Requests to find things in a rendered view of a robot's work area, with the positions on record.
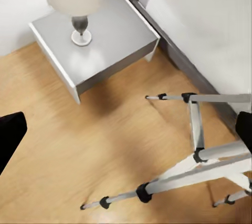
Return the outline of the camera tripod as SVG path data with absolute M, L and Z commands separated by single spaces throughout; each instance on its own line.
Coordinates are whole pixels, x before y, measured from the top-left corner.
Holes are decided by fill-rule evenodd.
M 251 152 L 242 140 L 206 149 L 199 105 L 199 101 L 252 103 L 252 94 L 197 95 L 196 93 L 181 93 L 181 96 L 167 96 L 166 93 L 162 93 L 157 97 L 146 96 L 145 98 L 159 100 L 178 99 L 188 103 L 190 110 L 193 153 L 150 182 L 139 185 L 137 189 L 112 197 L 106 196 L 100 201 L 82 205 L 80 207 L 81 210 L 97 205 L 101 205 L 103 208 L 108 209 L 112 202 L 136 196 L 139 197 L 141 202 L 148 203 L 149 200 L 152 200 L 152 195 L 157 192 L 221 177 L 229 179 L 244 189 L 233 195 L 227 195 L 223 200 L 213 203 L 212 207 L 216 208 L 224 203 L 233 205 L 237 199 L 245 196 L 252 197 L 252 180 L 242 174 L 243 172 L 252 170 Z M 222 161 L 217 159 L 231 156 L 236 157 Z M 200 164 L 203 164 L 204 167 L 192 170 Z

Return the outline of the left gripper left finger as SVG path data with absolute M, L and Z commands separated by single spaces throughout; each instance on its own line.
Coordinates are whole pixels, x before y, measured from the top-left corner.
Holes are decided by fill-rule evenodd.
M 0 118 L 0 175 L 27 132 L 22 111 Z

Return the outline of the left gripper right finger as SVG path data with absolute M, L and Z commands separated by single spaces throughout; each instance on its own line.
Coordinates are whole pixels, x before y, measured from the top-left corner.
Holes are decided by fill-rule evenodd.
M 252 154 L 252 113 L 241 111 L 235 129 Z

